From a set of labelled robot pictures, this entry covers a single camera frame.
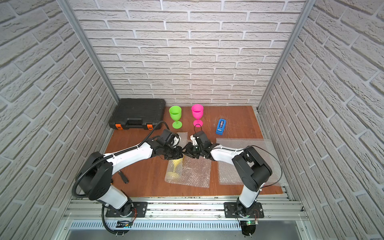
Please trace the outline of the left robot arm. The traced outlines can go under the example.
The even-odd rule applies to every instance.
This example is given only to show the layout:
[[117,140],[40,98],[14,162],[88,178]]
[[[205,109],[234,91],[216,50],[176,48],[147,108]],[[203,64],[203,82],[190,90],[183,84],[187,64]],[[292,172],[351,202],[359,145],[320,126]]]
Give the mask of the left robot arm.
[[163,156],[165,160],[183,157],[181,146],[161,145],[155,140],[134,146],[119,152],[93,153],[80,170],[72,188],[76,198],[87,197],[115,210],[125,211],[129,208],[129,198],[112,185],[112,176],[121,169],[136,162]]

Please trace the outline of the aluminium mounting rail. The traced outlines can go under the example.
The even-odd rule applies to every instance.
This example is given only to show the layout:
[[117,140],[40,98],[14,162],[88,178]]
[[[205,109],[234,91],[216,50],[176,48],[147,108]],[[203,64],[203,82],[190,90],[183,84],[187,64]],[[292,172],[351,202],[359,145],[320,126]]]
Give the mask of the aluminium mounting rail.
[[135,211],[126,218],[89,200],[72,200],[62,218],[67,230],[102,230],[102,218],[113,230],[240,230],[241,224],[292,221],[300,226],[308,216],[300,202],[283,195],[261,195],[245,217],[237,214],[236,197],[133,198]]

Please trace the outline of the yellow plastic wine glass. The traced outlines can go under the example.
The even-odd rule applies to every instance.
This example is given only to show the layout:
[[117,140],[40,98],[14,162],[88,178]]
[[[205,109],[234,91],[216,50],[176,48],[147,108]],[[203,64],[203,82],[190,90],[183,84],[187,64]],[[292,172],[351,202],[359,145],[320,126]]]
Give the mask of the yellow plastic wine glass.
[[183,162],[183,159],[177,159],[177,160],[172,160],[173,163],[173,171],[168,172],[169,178],[171,179],[177,179],[180,177],[180,174],[177,173],[178,166]]

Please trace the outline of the green plastic wine glass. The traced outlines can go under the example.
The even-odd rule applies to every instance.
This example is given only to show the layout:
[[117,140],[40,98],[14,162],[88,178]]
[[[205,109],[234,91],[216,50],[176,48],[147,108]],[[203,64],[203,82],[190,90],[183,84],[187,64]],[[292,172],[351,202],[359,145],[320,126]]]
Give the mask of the green plastic wine glass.
[[180,129],[183,126],[182,122],[180,121],[182,117],[182,108],[179,106],[172,106],[169,109],[169,113],[172,120],[174,121],[172,124],[173,128]]

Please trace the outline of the blue tape dispenser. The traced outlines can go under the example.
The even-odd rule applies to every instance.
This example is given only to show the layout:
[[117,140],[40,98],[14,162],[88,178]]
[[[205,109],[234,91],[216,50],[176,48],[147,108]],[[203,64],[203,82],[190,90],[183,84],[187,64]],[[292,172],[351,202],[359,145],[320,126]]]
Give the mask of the blue tape dispenser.
[[224,134],[224,130],[226,127],[227,121],[225,119],[219,119],[217,128],[216,128],[216,134],[222,136]]

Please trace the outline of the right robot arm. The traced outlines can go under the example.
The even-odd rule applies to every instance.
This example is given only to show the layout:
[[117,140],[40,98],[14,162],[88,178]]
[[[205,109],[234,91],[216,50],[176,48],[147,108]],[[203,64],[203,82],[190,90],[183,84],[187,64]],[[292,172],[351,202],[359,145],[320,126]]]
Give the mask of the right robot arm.
[[202,157],[233,165],[244,185],[238,199],[242,209],[253,207],[261,188],[273,174],[271,167],[253,146],[234,149],[210,142],[199,145],[188,143],[183,147],[183,154],[190,158]]

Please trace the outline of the black plastic tool case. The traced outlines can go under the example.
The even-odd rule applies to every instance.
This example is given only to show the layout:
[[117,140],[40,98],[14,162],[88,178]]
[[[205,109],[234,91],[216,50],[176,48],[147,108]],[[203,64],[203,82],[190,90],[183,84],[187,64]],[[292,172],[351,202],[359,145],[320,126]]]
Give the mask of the black plastic tool case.
[[163,120],[165,107],[163,99],[120,99],[109,126],[114,130],[152,130]]

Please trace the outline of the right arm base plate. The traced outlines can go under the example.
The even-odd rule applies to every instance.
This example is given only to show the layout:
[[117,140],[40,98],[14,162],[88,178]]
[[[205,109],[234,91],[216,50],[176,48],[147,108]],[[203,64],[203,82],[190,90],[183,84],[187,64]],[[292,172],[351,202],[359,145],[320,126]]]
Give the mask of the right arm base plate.
[[244,207],[240,202],[224,203],[224,212],[226,218],[254,218],[263,219],[265,217],[262,204],[254,202],[249,208]]

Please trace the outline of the pink plastic wine glass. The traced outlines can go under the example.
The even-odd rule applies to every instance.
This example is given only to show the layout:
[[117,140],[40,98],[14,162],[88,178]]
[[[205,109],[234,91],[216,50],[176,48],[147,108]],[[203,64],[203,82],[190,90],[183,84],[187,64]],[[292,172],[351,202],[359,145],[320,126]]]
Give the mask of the pink plastic wine glass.
[[193,125],[195,127],[202,127],[203,126],[203,121],[201,118],[204,115],[204,107],[200,104],[193,105],[191,107],[193,117],[195,118]]

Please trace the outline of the black handled screwdriver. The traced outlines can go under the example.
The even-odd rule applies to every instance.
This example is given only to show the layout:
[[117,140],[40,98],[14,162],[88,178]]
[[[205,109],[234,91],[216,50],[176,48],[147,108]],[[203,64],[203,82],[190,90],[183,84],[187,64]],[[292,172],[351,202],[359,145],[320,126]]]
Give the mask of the black handled screwdriver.
[[118,174],[119,174],[119,176],[121,177],[122,181],[123,181],[125,184],[128,184],[128,183],[129,183],[129,179],[126,177],[126,175],[125,175],[122,171],[118,171]]

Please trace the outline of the bubble wrap sheet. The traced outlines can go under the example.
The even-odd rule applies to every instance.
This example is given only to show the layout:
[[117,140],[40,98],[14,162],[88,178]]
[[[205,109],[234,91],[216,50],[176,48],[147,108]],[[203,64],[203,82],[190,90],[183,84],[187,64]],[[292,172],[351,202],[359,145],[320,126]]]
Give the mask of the bubble wrap sheet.
[[192,159],[183,157],[183,162],[178,166],[177,173],[180,177],[177,179],[169,178],[168,172],[173,171],[172,160],[168,161],[168,167],[165,175],[165,182],[177,185],[186,185],[198,188],[210,187],[211,161],[199,158]]
[[[271,167],[273,174],[267,181],[266,185],[275,183],[280,177],[283,176],[282,168],[279,165],[279,158],[272,140],[269,139],[224,139],[217,138],[216,142],[225,148],[243,149],[247,146],[255,145],[255,148],[266,163]],[[242,181],[239,177],[235,166],[219,162],[219,183],[220,185],[241,185]],[[282,177],[276,186],[282,186],[285,180]]]

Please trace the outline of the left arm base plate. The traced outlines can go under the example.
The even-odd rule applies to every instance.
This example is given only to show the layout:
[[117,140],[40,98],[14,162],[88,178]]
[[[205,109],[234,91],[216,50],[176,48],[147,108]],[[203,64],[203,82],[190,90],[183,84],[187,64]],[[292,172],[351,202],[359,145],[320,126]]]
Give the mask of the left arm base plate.
[[148,202],[128,202],[122,208],[116,210],[112,207],[107,208],[107,218],[144,218],[147,212]]

